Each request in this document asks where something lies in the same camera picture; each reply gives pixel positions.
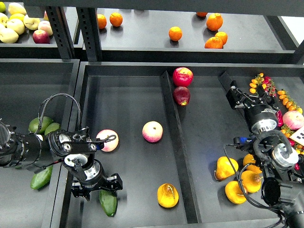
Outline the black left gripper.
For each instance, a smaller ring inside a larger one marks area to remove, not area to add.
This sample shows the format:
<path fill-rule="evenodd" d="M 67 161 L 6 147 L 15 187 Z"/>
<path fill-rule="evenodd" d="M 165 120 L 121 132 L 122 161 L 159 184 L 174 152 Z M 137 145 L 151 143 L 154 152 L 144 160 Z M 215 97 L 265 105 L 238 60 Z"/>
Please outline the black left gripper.
<path fill-rule="evenodd" d="M 86 179 L 72 182 L 71 192 L 75 198 L 82 197 L 89 201 L 89 190 L 107 190 L 116 195 L 118 190 L 123 189 L 123 181 L 119 174 L 114 173 L 106 177 L 101 162 L 96 159 L 83 170 Z"/>

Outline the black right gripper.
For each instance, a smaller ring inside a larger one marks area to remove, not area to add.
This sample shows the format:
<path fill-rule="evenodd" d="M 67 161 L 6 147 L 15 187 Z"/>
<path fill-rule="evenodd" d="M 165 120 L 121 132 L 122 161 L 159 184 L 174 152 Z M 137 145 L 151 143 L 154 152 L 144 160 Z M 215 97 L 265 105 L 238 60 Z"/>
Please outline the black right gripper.
<path fill-rule="evenodd" d="M 232 109 L 244 109 L 244 117 L 250 132 L 267 132 L 278 126 L 274 111 L 279 111 L 278 99 L 264 90 L 262 85 L 257 86 L 257 94 L 265 104 L 257 104 L 256 98 L 242 92 L 235 80 L 230 83 L 226 98 Z"/>

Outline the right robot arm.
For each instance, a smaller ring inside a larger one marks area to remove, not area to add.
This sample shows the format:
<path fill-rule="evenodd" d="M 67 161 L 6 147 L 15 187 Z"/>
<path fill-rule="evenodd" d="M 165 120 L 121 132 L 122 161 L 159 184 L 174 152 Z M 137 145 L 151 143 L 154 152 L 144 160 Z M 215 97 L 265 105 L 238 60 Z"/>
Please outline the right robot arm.
<path fill-rule="evenodd" d="M 242 92 L 232 80 L 223 86 L 232 109 L 240 108 L 251 135 L 236 137 L 232 146 L 253 155 L 256 166 L 262 170 L 264 181 L 261 198 L 266 206 L 246 195 L 250 204 L 268 209 L 285 220 L 285 226 L 304 226 L 304 177 L 296 172 L 302 160 L 286 136 L 277 129 L 279 110 L 275 98 L 259 85 L 257 95 Z"/>

